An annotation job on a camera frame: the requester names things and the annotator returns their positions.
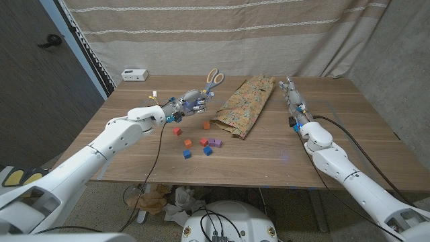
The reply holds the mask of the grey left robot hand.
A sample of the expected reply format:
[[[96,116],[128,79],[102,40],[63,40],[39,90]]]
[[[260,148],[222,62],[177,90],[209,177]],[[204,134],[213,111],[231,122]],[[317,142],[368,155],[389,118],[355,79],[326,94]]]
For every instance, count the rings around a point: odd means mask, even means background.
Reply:
[[[166,115],[167,122],[181,122],[185,116],[193,116],[207,110],[207,103],[214,97],[212,91],[193,89],[188,91],[179,99],[173,97],[162,109]]]

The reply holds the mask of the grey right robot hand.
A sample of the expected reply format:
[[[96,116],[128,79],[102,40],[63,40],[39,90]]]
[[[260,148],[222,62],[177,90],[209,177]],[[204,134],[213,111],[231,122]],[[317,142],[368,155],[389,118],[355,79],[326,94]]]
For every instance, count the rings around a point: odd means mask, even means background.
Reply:
[[[280,81],[279,87],[284,92],[284,99],[288,105],[288,111],[299,124],[306,124],[313,121],[313,117],[308,113],[306,100],[300,95],[291,77],[286,77],[286,82]]]

